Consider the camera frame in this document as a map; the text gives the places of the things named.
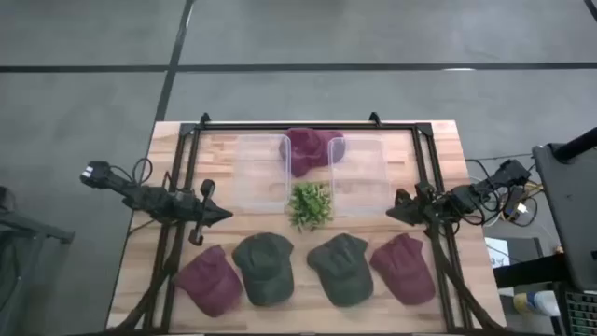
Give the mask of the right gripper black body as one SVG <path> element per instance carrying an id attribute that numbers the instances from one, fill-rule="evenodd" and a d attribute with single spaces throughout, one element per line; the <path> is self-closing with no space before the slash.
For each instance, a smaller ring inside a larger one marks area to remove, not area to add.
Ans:
<path id="1" fill-rule="evenodd" d="M 418 225 L 424 223 L 424 209 L 432 205 L 436 196 L 436 189 L 429 182 L 419 182 L 415 185 L 415 191 L 416 195 L 411 197 L 405 189 L 398 189 L 395 203 L 413 200 L 413 212 L 408 216 L 414 222 L 414 225 Z"/>

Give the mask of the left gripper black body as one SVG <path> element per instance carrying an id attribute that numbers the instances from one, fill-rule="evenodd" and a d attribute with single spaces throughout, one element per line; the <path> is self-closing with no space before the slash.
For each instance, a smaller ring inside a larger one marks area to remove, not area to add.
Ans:
<path id="1" fill-rule="evenodd" d="M 191 230 L 188 240 L 193 245 L 202 245 L 204 237 L 202 229 L 204 226 L 213 224 L 214 210 L 211 197 L 215 191 L 215 181 L 205 179 L 201 183 L 200 194 L 198 198 L 194 191 L 175 194 L 174 207 L 175 217 L 178 220 L 194 221 L 196 226 Z"/>

